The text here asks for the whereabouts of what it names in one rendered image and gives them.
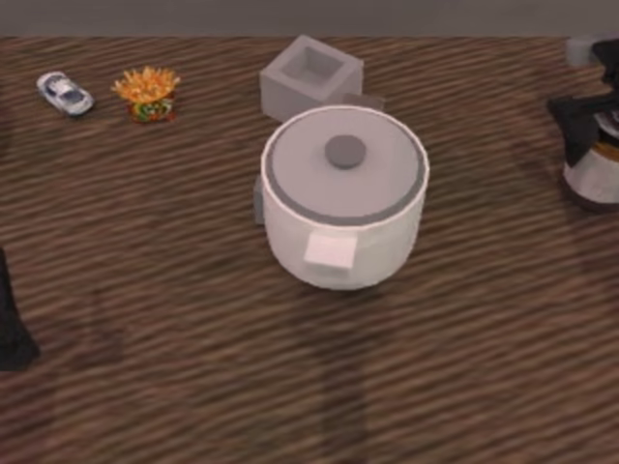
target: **pot handle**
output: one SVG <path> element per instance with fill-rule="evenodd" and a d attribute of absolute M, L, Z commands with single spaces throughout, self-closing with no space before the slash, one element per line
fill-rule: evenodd
<path fill-rule="evenodd" d="M 311 232 L 304 255 L 308 264 L 351 271 L 355 264 L 358 238 L 356 234 Z"/>

